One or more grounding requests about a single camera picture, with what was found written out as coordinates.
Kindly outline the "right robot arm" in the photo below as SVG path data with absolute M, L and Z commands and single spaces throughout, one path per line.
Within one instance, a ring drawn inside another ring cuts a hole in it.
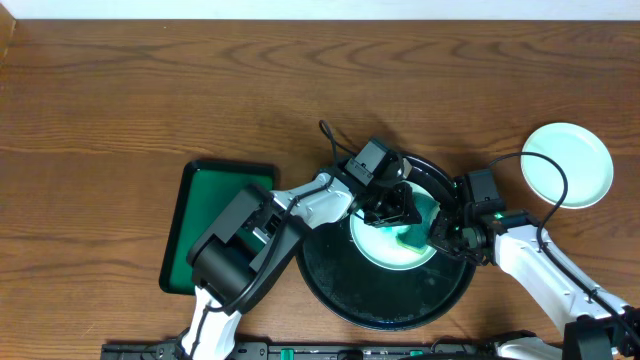
M 499 267 L 535 300 L 563 336 L 555 347 L 526 332 L 489 345 L 499 359 L 612 359 L 639 356 L 639 311 L 586 275 L 541 221 L 507 210 L 490 170 L 453 181 L 453 207 L 440 210 L 429 244 L 473 266 Z

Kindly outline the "pale green plate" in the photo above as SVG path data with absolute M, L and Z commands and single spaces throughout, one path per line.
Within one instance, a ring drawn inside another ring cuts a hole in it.
M 409 184 L 413 195 L 421 193 L 432 197 L 419 185 Z M 359 210 L 350 216 L 351 237 L 360 253 L 375 265 L 388 270 L 405 271 L 424 265 L 436 254 L 436 250 L 429 245 L 425 253 L 417 254 L 397 244 L 397 233 L 405 231 L 410 225 L 375 228 L 364 224 L 362 214 L 362 210 Z
M 550 204 L 559 201 L 566 188 L 564 208 L 587 208 L 603 199 L 613 184 L 614 165 L 607 147 L 579 125 L 544 125 L 528 137 L 522 151 L 527 185 Z

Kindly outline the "pale green plate front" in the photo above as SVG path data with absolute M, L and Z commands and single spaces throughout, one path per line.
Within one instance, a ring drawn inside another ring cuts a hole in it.
M 413 195 L 421 193 L 432 197 L 419 185 L 409 184 Z M 436 250 L 429 245 L 425 253 L 417 254 L 397 244 L 397 233 L 405 231 L 410 225 L 375 228 L 364 224 L 362 214 L 362 210 L 359 210 L 350 216 L 351 237 L 360 253 L 375 265 L 388 270 L 405 271 L 424 265 L 436 254 Z

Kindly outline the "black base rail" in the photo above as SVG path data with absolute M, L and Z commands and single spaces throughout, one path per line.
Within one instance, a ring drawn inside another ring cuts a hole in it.
M 169 342 L 154 345 L 105 344 L 101 360 L 171 360 L 185 356 Z M 562 351 L 538 338 L 503 344 L 440 342 L 432 346 L 269 345 L 238 342 L 227 360 L 392 360 L 392 359 L 560 359 Z

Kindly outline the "round black tray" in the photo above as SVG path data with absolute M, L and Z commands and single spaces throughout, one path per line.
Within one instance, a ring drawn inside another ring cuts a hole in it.
M 408 182 L 440 203 L 453 196 L 452 179 L 434 163 L 410 154 Z M 361 327 L 399 331 L 435 321 L 462 297 L 475 268 L 436 251 L 424 265 L 394 271 L 365 258 L 351 237 L 349 220 L 322 225 L 297 254 L 301 275 L 313 294 L 337 316 Z

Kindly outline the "green scrub sponge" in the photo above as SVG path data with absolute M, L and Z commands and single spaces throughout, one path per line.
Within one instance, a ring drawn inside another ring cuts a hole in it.
M 431 224 L 440 210 L 440 205 L 432 197 L 421 193 L 415 193 L 413 200 L 421 216 L 421 222 L 398 232 L 396 240 L 399 246 L 423 254 L 427 251 Z

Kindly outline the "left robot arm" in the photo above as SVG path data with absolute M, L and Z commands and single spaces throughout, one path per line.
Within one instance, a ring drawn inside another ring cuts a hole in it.
M 196 308 L 185 359 L 224 359 L 242 315 L 273 287 L 313 231 L 356 212 L 373 227 L 419 224 L 411 160 L 377 139 L 290 190 L 241 189 L 187 253 Z

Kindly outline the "green rectangular tray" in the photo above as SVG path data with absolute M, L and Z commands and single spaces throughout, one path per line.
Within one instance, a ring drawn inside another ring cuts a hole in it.
M 272 164 L 201 158 L 183 169 L 176 206 L 159 275 L 169 294 L 194 294 L 187 252 L 226 205 L 246 185 L 272 190 L 278 169 Z

